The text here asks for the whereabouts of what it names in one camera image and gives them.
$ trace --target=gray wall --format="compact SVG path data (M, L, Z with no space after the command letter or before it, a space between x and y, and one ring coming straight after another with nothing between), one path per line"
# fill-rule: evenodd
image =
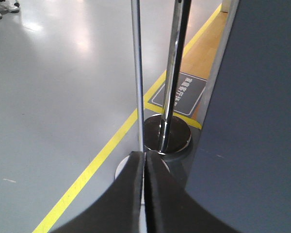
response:
M241 0L187 191L244 233L291 233L291 0Z

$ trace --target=chrome pole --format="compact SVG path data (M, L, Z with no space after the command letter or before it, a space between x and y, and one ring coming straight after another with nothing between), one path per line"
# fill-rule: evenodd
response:
M144 99L142 83L142 59L141 59L141 30L140 30L140 2L131 0L132 34L135 59L135 79L137 92L138 114L138 139L139 151L144 152Z
M191 0L175 0L165 82L163 113L159 134L159 152L163 153L167 150L168 146L190 7Z

